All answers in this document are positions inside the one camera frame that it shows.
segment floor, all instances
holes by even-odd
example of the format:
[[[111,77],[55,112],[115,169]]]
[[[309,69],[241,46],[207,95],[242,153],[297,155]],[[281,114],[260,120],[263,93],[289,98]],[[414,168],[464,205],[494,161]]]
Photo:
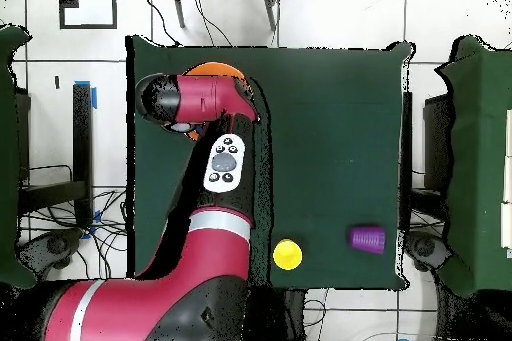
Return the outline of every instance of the floor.
[[[151,0],[161,11],[167,32],[184,45],[210,45],[210,38],[194,0],[183,0],[187,27],[178,25],[173,0]],[[276,46],[263,0],[201,0],[205,16],[219,26],[234,45]],[[80,0],[67,9],[66,24],[112,23],[111,0]],[[447,61],[453,41],[465,34],[480,35],[496,48],[512,43],[511,0],[281,0],[280,46],[331,48],[385,48],[395,41],[416,45],[410,66],[413,92],[413,168],[423,164],[422,108],[426,98],[446,92],[434,68]],[[146,0],[117,0],[117,29],[60,29],[58,0],[0,0],[0,19],[25,26],[32,40],[14,56],[12,69],[18,85],[32,96],[30,159],[32,167],[72,164],[71,86],[90,81],[97,88],[93,109],[95,209],[101,209],[111,191],[113,198],[126,186],[125,35],[142,35],[159,44],[172,41],[158,14]],[[216,45],[226,44],[215,28]],[[55,77],[59,77],[56,88]],[[422,175],[413,174],[414,186]],[[65,168],[34,170],[32,184],[67,180]],[[23,220],[21,241],[50,229],[53,222]],[[112,223],[123,219],[118,205],[104,215]],[[98,230],[103,240],[109,235]],[[114,238],[109,252],[112,276],[126,270],[126,238]],[[98,251],[90,239],[81,240],[80,252],[90,277],[105,277]],[[436,293],[430,274],[416,271],[404,257],[403,273],[410,282],[405,291],[313,290],[306,303],[308,341],[432,341],[436,323]],[[74,258],[64,270],[52,270],[51,279],[83,278],[84,262]]]

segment yellow circle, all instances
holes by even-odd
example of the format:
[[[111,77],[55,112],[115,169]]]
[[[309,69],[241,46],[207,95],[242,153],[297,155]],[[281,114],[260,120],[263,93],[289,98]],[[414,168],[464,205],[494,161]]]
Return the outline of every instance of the yellow circle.
[[[286,271],[295,269],[302,262],[302,250],[292,240],[281,240],[274,249],[274,262]]]

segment white stripe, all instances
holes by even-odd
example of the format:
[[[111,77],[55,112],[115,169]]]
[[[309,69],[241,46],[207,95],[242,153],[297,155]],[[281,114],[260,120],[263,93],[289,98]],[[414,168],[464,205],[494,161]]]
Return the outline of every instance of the white stripe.
[[[104,279],[99,279],[95,283],[91,284],[91,286],[87,289],[85,294],[83,295],[80,303],[75,311],[75,316],[73,316],[73,322],[71,323],[71,332],[69,333],[69,341],[80,341],[82,337],[82,323],[85,317],[85,311],[87,310],[87,306],[91,302],[92,296],[96,292],[98,288],[101,287],[101,284],[105,282]]]
[[[221,210],[207,210],[190,217],[188,232],[206,228],[230,231],[246,241],[249,241],[251,235],[251,225],[245,219]]]

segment green tablecloth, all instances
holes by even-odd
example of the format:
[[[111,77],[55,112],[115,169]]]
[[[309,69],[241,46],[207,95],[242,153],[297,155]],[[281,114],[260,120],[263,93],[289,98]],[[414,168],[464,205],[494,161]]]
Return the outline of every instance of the green tablecloth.
[[[484,289],[512,291],[512,259],[501,247],[512,51],[495,51],[467,36],[457,41],[454,59],[440,72],[447,77],[455,108],[454,166],[447,197],[447,242],[455,256],[439,276],[463,297]]]
[[[261,116],[255,132],[254,285],[403,288],[395,274],[397,161],[409,44],[383,51],[164,48],[140,37],[132,41],[135,82],[207,61],[227,63],[251,78]],[[136,114],[136,273],[155,251],[193,145]],[[385,227],[383,255],[350,248],[347,231],[359,224]],[[271,250],[283,238],[294,239],[303,250],[302,264],[293,271],[271,260]]]
[[[18,238],[18,186],[20,155],[18,116],[11,62],[14,52],[30,39],[21,28],[0,28],[0,282],[31,287],[34,275],[16,259],[14,244]]]

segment purple cup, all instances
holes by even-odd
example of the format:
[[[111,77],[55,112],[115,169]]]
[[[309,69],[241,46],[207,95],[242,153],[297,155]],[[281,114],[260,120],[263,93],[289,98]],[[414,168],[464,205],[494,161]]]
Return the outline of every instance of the purple cup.
[[[352,248],[373,254],[384,253],[386,231],[380,226],[357,226],[350,229]]]

